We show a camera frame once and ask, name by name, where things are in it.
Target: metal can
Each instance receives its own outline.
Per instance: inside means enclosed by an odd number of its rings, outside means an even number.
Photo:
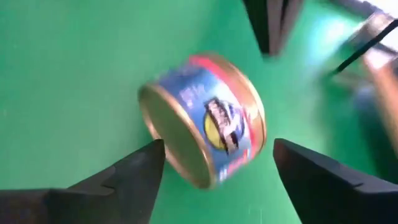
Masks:
[[[153,138],[181,176],[209,189],[256,157],[266,141],[261,99],[251,82],[217,55],[195,55],[139,90]]]

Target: green backdrop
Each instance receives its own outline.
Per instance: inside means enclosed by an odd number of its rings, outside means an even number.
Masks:
[[[137,89],[210,50],[257,88],[266,147],[212,191],[166,164],[152,223],[299,223],[274,138],[379,173],[352,92],[322,81],[359,21],[308,0],[282,54],[263,58],[239,0],[2,0],[0,189],[68,187],[147,144]]]

